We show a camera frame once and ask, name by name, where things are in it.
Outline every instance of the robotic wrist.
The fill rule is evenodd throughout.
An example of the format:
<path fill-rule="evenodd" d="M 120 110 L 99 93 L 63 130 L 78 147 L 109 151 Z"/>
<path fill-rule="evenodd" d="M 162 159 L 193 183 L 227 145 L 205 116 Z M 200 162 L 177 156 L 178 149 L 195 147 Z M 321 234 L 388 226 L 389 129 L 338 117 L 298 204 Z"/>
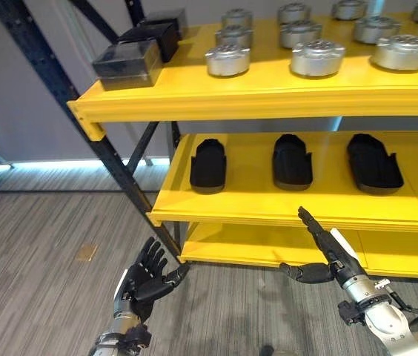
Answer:
<path fill-rule="evenodd" d="M 151 334 L 146 325 L 139 323 L 120 332 L 106 332 L 100 335 L 89 356 L 137 356 L 142 349 L 150 345 Z"/>

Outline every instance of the black box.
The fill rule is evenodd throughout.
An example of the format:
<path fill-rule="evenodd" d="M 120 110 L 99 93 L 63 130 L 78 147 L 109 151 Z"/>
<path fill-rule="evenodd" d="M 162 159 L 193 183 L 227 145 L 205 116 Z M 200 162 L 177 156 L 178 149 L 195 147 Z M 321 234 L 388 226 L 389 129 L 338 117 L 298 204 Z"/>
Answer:
<path fill-rule="evenodd" d="M 178 33 L 172 23 L 143 24 L 129 29 L 119 37 L 119 43 L 140 42 L 155 39 L 163 62 L 169 62 L 178 49 Z"/>
<path fill-rule="evenodd" d="M 183 39 L 185 37 L 185 34 L 188 31 L 188 20 L 186 19 L 185 9 L 156 11 L 149 13 L 147 16 L 145 16 L 142 22 L 140 22 L 140 24 L 167 23 L 171 23 L 176 26 L 176 31 L 178 31 L 179 39 Z"/>
<path fill-rule="evenodd" d="M 163 68 L 154 39 L 112 44 L 92 66 L 105 90 L 152 87 Z"/>

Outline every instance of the black cable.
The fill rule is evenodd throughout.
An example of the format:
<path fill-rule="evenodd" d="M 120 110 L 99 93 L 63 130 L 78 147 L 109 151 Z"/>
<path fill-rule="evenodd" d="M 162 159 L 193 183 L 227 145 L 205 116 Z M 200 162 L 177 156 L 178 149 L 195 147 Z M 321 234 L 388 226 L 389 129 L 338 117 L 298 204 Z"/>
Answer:
<path fill-rule="evenodd" d="M 385 290 L 387 290 L 392 299 L 394 299 L 397 302 L 397 304 L 399 305 L 399 309 L 402 312 L 409 312 L 418 315 L 418 308 L 412 308 L 410 305 L 406 304 L 394 290 L 388 287 L 386 287 Z M 409 326 L 413 326 L 415 324 L 418 324 L 418 316 L 415 317 L 410 323 L 408 323 Z"/>

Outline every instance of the dark blue metal upright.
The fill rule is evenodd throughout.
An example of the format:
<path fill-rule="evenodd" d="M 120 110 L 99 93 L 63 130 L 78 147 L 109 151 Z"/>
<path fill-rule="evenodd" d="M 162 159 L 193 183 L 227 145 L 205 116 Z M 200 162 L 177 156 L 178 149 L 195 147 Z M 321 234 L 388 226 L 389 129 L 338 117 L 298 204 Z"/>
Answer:
<path fill-rule="evenodd" d="M 151 211 L 152 206 L 133 178 L 133 172 L 130 172 L 122 163 L 121 157 L 109 139 L 105 136 L 101 141 L 90 141 L 74 115 L 70 112 L 67 107 L 67 101 L 79 98 L 79 94 L 34 22 L 24 2 L 22 0 L 0 0 L 0 20 L 47 89 L 53 94 L 54 99 L 65 112 L 67 118 L 73 123 L 76 130 L 92 148 L 97 157 L 104 163 L 112 177 L 120 185 L 120 188 L 127 194 L 139 213 L 150 224 L 156 236 L 175 258 L 179 256 L 181 254 L 179 241 L 177 242 L 172 238 L 164 225 L 154 226 L 147 218 L 146 213 Z M 137 156 L 141 158 L 149 141 L 148 137 L 140 139 L 136 147 L 138 153 L 132 155 L 133 161 L 137 159 Z"/>

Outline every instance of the yellow shelf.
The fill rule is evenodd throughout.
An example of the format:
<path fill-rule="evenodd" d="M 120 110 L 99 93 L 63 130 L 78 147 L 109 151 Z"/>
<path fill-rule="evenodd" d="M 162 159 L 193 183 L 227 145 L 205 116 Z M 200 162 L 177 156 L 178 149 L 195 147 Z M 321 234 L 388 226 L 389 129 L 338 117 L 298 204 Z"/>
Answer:
<path fill-rule="evenodd" d="M 369 274 L 418 277 L 418 234 L 341 231 Z M 278 267 L 326 262 L 305 228 L 194 222 L 182 262 L 203 261 Z"/>
<path fill-rule="evenodd" d="M 388 196 L 357 189 L 348 164 L 353 132 L 295 133 L 312 152 L 313 183 L 305 191 L 284 191 L 273 183 L 271 157 L 281 133 L 215 133 L 185 135 L 148 214 L 162 221 L 302 226 L 300 205 L 325 227 L 351 230 L 418 232 L 418 132 L 374 132 L 388 153 L 396 152 L 405 184 Z M 198 194 L 189 183 L 190 158 L 207 138 L 225 146 L 225 188 Z"/>
<path fill-rule="evenodd" d="M 402 33 L 418 35 L 408 14 L 391 14 Z M 254 23 L 250 70 L 233 78 L 207 75 L 205 52 L 215 45 L 220 24 L 192 27 L 151 88 L 105 91 L 96 82 L 69 102 L 91 139 L 100 140 L 97 122 L 270 119 L 279 117 L 418 115 L 418 73 L 390 73 L 368 63 L 374 47 L 354 42 L 354 22 L 315 17 L 322 37 L 347 47 L 340 72 L 304 79 L 288 70 L 291 51 L 278 44 L 276 21 Z"/>

